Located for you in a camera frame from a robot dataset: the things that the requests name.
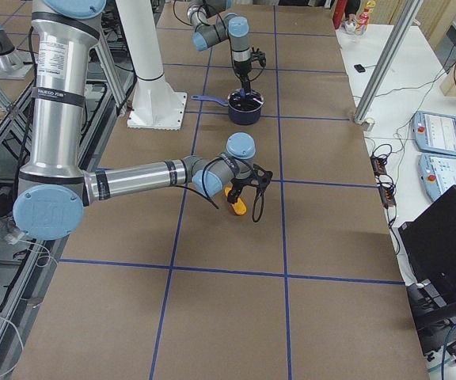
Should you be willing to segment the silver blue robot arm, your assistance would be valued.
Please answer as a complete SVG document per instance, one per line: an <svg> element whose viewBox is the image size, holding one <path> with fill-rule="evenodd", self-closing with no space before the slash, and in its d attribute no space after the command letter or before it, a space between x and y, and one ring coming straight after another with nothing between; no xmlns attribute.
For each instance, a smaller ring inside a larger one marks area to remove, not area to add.
<svg viewBox="0 0 456 380"><path fill-rule="evenodd" d="M102 1L35 1L32 26L40 35L32 147L19 170L13 205L17 227L51 241L71 234L95 201L136 192L194 185L205 198L231 186L228 200L255 186L258 166L253 138L238 132L213 159L195 155L125 169L89 173L78 165L88 55L101 39Z"/></svg>
<svg viewBox="0 0 456 380"><path fill-rule="evenodd" d="M231 1L191 1L187 18L194 28L192 42L197 51L205 51L224 41L230 43L231 61L244 94L251 92L249 72L253 53L249 43L249 23L236 13L222 12L231 7Z"/></svg>

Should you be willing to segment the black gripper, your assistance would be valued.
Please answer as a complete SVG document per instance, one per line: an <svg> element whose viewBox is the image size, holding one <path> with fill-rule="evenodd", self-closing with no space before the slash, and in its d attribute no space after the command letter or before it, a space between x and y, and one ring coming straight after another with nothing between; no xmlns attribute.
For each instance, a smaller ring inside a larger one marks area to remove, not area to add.
<svg viewBox="0 0 456 380"><path fill-rule="evenodd" d="M251 89L251 81L249 79L249 72L251 71L251 61L236 61L234 60L234 72L241 81L241 97L247 97Z"/></svg>
<svg viewBox="0 0 456 380"><path fill-rule="evenodd" d="M231 180L232 187L227 193L229 203L237 203L244 187L253 185L253 175L249 174L245 178L234 178Z"/></svg>

